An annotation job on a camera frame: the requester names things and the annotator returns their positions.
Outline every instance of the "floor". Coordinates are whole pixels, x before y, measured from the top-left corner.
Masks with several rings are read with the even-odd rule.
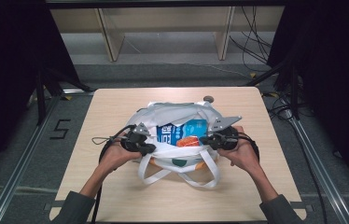
[[[234,33],[231,36],[241,45],[246,43],[247,38],[242,33]],[[274,33],[261,33],[260,36],[265,41],[272,43]],[[205,69],[206,73],[236,75],[244,77],[245,80],[253,73],[262,73],[250,69],[269,69],[261,61],[237,48],[233,42],[229,43],[226,60],[219,61],[216,55],[214,37],[210,33],[126,34],[119,58],[115,63],[108,61],[105,44],[100,34],[63,34],[63,40],[80,78],[87,80],[86,82],[95,81],[94,84],[96,85],[100,85],[99,83],[102,80],[90,80],[93,79],[91,77],[93,74],[86,72],[90,66],[94,65],[119,69],[118,76],[123,77],[125,73],[121,72],[121,65],[139,66],[137,68],[144,65],[156,65],[156,69],[162,67],[170,69],[177,64],[182,64],[188,70],[201,68]],[[256,43],[253,43],[253,41],[247,41],[247,43],[249,49],[260,52],[260,48]],[[250,69],[237,70],[236,64],[243,63],[246,63]],[[272,92],[274,79],[275,76],[261,83],[258,86],[261,92]],[[215,85],[218,81],[214,80],[210,85]],[[130,83],[118,83],[114,79],[109,79],[108,82],[107,85],[116,88],[125,88],[126,85],[131,85]],[[63,84],[63,87],[65,89],[73,88],[66,84]],[[16,186],[12,200],[4,208],[6,212],[1,219],[2,223],[47,223],[51,202],[55,197],[66,168],[66,163],[63,160],[68,160],[71,155],[75,139],[77,139],[77,132],[79,132],[82,125],[90,101],[90,95],[74,94],[71,100],[61,99],[57,106],[53,108],[51,118],[47,123],[47,129],[42,132],[42,140],[38,143],[33,157],[27,163],[24,173],[21,174],[20,182]],[[275,97],[264,97],[264,103],[267,108],[281,104],[278,98]],[[77,110],[77,113],[73,114],[63,112],[75,110]],[[52,130],[59,125],[58,120],[63,121],[64,119],[71,120],[68,123],[71,123],[72,132],[68,132],[68,135],[62,141],[55,141],[52,137],[58,136],[58,133]],[[14,132],[12,140],[8,143],[8,150],[0,154],[0,193],[5,188],[11,174],[16,169],[19,159],[28,147],[28,140],[34,136],[35,124],[36,104],[34,98],[32,98],[29,111],[25,113],[17,131]],[[272,116],[272,124],[282,145],[290,171],[299,188],[300,196],[308,208],[308,217],[305,222],[324,223],[326,217],[327,223],[341,223],[342,219],[338,216],[339,213],[335,211],[335,206],[329,199],[329,195],[322,190],[324,184],[320,183],[317,178],[318,188],[322,194],[323,203],[321,203],[319,190],[316,189],[314,179],[300,149],[300,142],[292,126],[276,116]],[[345,201],[346,208],[349,209],[349,170],[346,164],[341,158],[332,154],[335,147],[319,125],[318,119],[313,117],[313,111],[310,108],[306,107],[301,110],[301,124],[308,133],[333,185]],[[62,128],[66,128],[66,121],[63,121],[61,125],[63,125]]]

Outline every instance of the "white plastic bag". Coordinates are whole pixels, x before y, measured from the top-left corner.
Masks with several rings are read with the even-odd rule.
[[[157,127],[168,123],[180,126],[192,119],[204,119],[207,121],[207,129],[211,130],[215,120],[221,118],[220,113],[208,102],[189,104],[150,103],[147,108],[137,111],[129,119],[127,125],[144,123],[150,133],[146,143],[156,146],[153,153],[147,153],[141,159],[138,171],[139,177],[145,184],[152,184],[171,172],[175,172],[191,186],[208,189],[215,187],[220,178],[220,173],[215,163],[218,159],[217,152],[210,146],[177,147],[159,142],[157,140]],[[146,177],[146,169],[150,163],[162,169],[156,174]],[[201,184],[188,176],[189,172],[206,166],[213,175],[211,181]]]

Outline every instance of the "sleeve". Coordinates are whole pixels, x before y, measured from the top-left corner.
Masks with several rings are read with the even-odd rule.
[[[303,223],[283,194],[268,203],[260,204],[259,207],[270,224]]]
[[[70,191],[59,215],[51,221],[51,224],[85,223],[94,203],[93,198]]]

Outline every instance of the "wooden table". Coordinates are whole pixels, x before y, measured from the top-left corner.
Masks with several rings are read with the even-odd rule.
[[[278,191],[291,202],[301,202],[283,151],[258,89],[228,88],[145,88],[98,90],[77,139],[56,201],[69,190],[80,191],[98,163],[102,145],[93,137],[107,137],[124,127],[128,118],[149,102],[189,103],[213,96],[213,107],[223,117],[241,115],[237,122],[258,144],[261,165]],[[197,189],[176,174],[146,186],[137,176],[138,163],[128,162],[104,182],[98,221],[107,222],[192,222],[265,220],[260,198],[250,176],[231,167],[226,158],[218,160],[221,179],[214,189]],[[50,218],[60,211],[51,209]],[[301,218],[304,209],[296,209]]]

